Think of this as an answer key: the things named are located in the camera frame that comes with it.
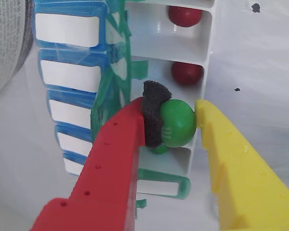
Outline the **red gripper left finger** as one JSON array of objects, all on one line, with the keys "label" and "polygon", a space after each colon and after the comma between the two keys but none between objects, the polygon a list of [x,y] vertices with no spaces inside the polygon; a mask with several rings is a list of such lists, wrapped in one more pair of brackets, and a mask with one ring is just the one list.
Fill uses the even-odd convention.
[{"label": "red gripper left finger", "polygon": [[142,97],[99,130],[71,195],[49,201],[32,230],[134,230],[139,149],[161,145],[159,109],[170,98],[165,86],[144,82]]}]

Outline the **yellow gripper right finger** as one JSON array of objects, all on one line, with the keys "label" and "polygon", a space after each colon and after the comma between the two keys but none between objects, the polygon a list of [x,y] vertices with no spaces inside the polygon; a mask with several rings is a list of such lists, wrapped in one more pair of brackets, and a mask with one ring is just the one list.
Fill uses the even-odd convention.
[{"label": "yellow gripper right finger", "polygon": [[222,231],[289,231],[289,189],[212,103],[195,103]]}]

